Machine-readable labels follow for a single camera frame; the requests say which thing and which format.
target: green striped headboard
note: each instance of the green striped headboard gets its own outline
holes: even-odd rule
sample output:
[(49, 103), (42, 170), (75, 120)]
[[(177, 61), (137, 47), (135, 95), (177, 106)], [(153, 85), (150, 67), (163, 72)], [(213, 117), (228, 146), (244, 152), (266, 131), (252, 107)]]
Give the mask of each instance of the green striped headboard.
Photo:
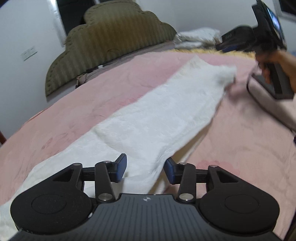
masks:
[(97, 4), (84, 15), (86, 24), (73, 28), (66, 50), (51, 64), (45, 83), (46, 96), (81, 75), (144, 47), (173, 40), (176, 31), (152, 12), (129, 0)]

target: wall outlet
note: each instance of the wall outlet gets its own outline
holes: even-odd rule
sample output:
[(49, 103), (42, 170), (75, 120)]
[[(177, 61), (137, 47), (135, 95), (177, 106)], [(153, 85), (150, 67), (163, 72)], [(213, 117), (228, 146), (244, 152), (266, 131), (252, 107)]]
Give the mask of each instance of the wall outlet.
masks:
[(35, 46), (33, 46), (33, 47), (29, 48), (28, 50), (26, 50), (25, 52), (23, 52), (21, 54), (21, 57), (22, 57), (23, 61), (25, 61), (36, 53), (37, 53), (37, 51), (35, 49)]

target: pink bedsheet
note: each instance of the pink bedsheet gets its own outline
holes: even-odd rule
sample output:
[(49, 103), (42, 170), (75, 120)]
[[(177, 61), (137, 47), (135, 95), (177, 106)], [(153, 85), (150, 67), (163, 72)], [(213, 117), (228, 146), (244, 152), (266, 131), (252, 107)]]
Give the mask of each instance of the pink bedsheet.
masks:
[[(137, 56), (82, 85), (26, 123), (0, 149), (0, 205), (11, 198), (36, 164), (164, 83), (193, 56), (171, 52)], [(296, 206), (293, 137), (262, 112), (240, 84), (246, 81), (255, 61), (199, 56), (214, 65), (236, 65), (238, 84), (222, 101), (207, 136), (189, 162), (203, 169), (218, 164), (274, 196), (281, 207), (275, 232), (284, 237)]]

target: folded white fabric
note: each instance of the folded white fabric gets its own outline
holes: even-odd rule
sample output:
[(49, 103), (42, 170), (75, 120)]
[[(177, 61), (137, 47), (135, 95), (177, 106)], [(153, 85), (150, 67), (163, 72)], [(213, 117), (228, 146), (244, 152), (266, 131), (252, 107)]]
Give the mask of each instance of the folded white fabric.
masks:
[[(36, 165), (18, 194), (72, 163), (93, 167), (103, 160), (127, 154), (127, 169), (115, 193), (148, 193), (164, 162), (209, 124), (224, 88), (235, 76), (235, 67), (212, 66), (197, 56), (165, 84), (137, 102), (123, 107), (72, 143), (64, 151)], [(158, 188), (163, 192), (165, 185)], [(94, 197), (94, 183), (85, 183)], [(9, 208), (13, 198), (0, 207), (0, 239), (8, 240), (17, 230)]]
[(221, 32), (212, 28), (199, 28), (177, 33), (174, 38), (174, 43), (178, 44), (184, 41), (199, 41), (203, 43), (204, 46), (214, 46), (222, 41)]
[(195, 42), (185, 41), (185, 42), (175, 44), (175, 49), (189, 49), (190, 50), (190, 49), (195, 49), (195, 48), (202, 48), (203, 46), (204, 46), (204, 44), (199, 41), (195, 41)]

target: white wall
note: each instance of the white wall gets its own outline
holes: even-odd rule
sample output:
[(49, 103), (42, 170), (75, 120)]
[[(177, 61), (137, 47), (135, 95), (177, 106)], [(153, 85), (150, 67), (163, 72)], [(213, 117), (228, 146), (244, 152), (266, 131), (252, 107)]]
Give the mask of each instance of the white wall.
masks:
[[(0, 8), (0, 130), (8, 138), (29, 118), (74, 89), (47, 102), (45, 77), (62, 48), (46, 0), (9, 0)], [(21, 53), (35, 46), (23, 61)]]
[[(219, 29), (222, 33), (238, 25), (257, 24), (252, 5), (256, 0), (136, 0), (143, 10), (154, 12), (176, 31), (200, 27)], [(265, 3), (274, 10), (273, 0)], [(288, 50), (296, 50), (296, 23), (280, 19)]]

